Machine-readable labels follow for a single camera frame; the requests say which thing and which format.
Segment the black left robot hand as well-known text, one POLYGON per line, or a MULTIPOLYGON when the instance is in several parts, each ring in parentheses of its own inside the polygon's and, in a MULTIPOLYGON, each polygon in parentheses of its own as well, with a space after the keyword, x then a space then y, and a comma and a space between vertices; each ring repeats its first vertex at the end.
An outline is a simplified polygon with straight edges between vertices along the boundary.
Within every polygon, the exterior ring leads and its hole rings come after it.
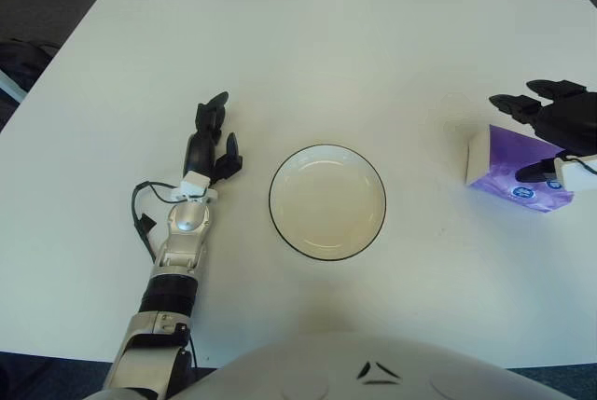
POLYGON ((199 103, 195 116, 196 131, 187 141, 183 175, 196 172, 210 179, 210 185, 228 179, 243 167, 236 135, 231 132, 226 140, 225 153, 217 158, 215 148, 222 137, 229 93, 223 91, 208 103, 199 103))

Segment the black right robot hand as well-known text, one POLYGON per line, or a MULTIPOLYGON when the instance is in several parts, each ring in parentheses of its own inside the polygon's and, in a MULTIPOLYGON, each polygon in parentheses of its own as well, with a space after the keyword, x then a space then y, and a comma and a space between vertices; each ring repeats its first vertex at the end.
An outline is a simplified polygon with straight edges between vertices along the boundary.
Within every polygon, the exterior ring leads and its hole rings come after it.
POLYGON ((535 136, 561 149, 551 159, 541 159, 516 171, 521 183, 557 181, 568 191, 596 187, 596 93, 568 80, 536 79, 528 89, 550 101, 543 105, 525 96, 496 94, 490 103, 523 125, 535 136))

